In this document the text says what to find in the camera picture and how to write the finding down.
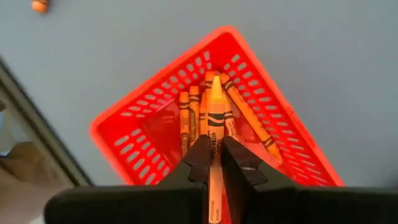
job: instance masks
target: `gray floor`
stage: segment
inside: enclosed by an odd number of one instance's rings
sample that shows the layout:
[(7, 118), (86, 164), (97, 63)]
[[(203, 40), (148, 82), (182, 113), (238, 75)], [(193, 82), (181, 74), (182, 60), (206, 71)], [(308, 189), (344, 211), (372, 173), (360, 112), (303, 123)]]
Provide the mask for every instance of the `gray floor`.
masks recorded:
[(91, 120), (215, 27), (236, 26), (347, 185), (398, 182), (394, 0), (0, 1), (0, 54), (97, 184)]

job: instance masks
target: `red plastic basket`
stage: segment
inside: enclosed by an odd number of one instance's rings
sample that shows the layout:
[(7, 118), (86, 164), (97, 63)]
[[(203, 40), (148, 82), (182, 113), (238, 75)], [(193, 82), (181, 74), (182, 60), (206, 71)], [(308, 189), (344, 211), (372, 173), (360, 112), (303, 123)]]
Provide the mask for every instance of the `red plastic basket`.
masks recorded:
[(178, 94), (208, 70), (226, 72), (279, 146), (277, 166), (233, 108), (242, 143), (303, 185), (343, 185), (243, 37), (221, 27), (100, 114), (91, 137), (127, 184), (156, 184), (181, 157)]

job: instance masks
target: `basket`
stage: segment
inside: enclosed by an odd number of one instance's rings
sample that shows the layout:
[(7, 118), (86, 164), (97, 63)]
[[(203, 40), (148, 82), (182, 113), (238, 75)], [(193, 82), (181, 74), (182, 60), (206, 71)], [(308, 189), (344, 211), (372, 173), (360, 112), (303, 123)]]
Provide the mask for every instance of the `basket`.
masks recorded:
[(178, 164), (178, 94), (202, 83), (209, 70), (231, 77), (279, 146), (284, 163), (273, 162), (233, 108), (247, 148), (300, 184), (343, 185), (246, 41), (229, 26), (213, 31), (92, 122), (92, 139), (127, 184), (157, 184)]

